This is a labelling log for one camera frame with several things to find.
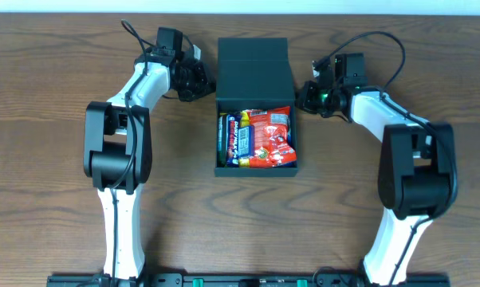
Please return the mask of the small blue carton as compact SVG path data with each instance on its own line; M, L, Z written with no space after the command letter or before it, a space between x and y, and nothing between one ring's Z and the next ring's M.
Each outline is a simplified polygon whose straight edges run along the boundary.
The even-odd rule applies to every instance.
M254 155L254 127L249 125L238 130L238 157Z

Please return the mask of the purple Dairy Milk bar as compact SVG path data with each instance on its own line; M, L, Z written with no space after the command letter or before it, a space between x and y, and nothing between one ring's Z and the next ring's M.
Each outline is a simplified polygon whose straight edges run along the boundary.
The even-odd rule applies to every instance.
M242 116L239 113L226 115L226 166L238 167L238 131Z

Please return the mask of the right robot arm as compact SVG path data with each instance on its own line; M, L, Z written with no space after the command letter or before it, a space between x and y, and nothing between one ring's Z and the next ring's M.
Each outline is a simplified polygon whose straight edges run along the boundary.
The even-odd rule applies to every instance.
M297 94L301 110L324 118L343 116L381 142L378 194L383 216L360 275L349 285L410 285L407 265L424 231L450 208L458 193L454 133L398 105L353 73L316 65Z

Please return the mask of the blue Oreo packet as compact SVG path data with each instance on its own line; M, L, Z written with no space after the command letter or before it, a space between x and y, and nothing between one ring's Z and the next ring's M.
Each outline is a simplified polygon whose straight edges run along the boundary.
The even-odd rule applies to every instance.
M297 160L297 153L295 148L293 147L293 136L292 136L292 128L291 128L291 120L287 121L287 144L289 145L289 164L295 162Z

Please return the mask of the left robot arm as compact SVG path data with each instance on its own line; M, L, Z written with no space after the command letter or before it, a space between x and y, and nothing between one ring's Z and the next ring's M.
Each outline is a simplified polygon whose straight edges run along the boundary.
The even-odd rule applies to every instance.
M96 286L140 286L145 255L140 206L152 166L150 114L174 90L182 102L215 91L215 80L196 53L139 57L125 86L85 111L83 168L104 212L106 255Z

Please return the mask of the green candy stick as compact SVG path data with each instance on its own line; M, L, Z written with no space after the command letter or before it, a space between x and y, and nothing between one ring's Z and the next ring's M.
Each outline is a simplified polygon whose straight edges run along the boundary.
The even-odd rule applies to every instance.
M226 131L227 131L227 114L222 113L218 118L218 142L217 142L217 162L219 167L226 165Z

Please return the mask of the yellow snack packet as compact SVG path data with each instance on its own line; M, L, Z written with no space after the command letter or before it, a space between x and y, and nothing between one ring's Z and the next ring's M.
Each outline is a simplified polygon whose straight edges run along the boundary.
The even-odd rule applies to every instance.
M242 111L241 112L241 120L240 120L240 128L243 128L245 126L249 126L251 125L250 124L250 118L249 118L249 115L248 115L248 112L246 111ZM239 163L239 166L240 167L249 167L250 166L250 163L249 163L249 160L250 160L250 157L245 157L245 158L239 158L238 157L238 163Z

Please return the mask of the orange Reese's packet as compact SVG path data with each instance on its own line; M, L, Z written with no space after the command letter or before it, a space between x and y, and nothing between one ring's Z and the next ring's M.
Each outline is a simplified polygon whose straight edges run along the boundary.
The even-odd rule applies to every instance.
M278 167L297 161L297 153L289 144L290 111L290 106L247 111L254 131L254 154L248 167Z

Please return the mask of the black box with lid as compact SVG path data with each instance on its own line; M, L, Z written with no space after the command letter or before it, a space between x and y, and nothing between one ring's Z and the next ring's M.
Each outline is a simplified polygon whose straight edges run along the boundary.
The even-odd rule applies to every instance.
M293 147L297 143L297 109L285 37L221 37L215 113L290 106Z

